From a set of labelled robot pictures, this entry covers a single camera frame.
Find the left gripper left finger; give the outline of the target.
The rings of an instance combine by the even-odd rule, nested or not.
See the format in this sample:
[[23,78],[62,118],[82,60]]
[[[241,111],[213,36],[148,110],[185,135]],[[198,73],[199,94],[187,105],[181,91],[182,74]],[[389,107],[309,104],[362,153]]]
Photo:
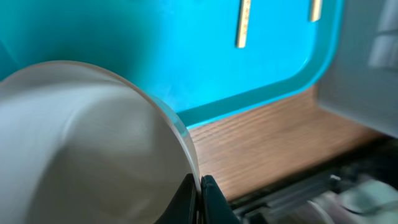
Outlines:
[[197,188],[193,174],[187,174],[165,212],[155,224],[196,224]]

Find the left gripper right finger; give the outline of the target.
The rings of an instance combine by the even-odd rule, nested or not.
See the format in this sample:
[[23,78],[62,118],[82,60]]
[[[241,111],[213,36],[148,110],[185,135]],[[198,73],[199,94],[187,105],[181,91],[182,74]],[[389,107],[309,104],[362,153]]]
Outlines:
[[240,224],[211,175],[201,178],[203,219],[206,224]]

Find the grey bowl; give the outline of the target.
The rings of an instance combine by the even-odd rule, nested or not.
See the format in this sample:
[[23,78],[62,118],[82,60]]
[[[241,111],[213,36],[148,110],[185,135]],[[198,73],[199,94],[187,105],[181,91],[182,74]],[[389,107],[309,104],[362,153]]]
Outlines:
[[1,82],[2,223],[155,223],[187,174],[177,114],[119,75],[53,61]]

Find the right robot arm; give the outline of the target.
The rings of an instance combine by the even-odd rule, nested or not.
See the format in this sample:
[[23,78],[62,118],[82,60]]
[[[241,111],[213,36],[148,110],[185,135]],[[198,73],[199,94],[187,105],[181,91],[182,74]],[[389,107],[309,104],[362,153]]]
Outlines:
[[397,224],[397,140],[372,140],[230,205],[242,223]]

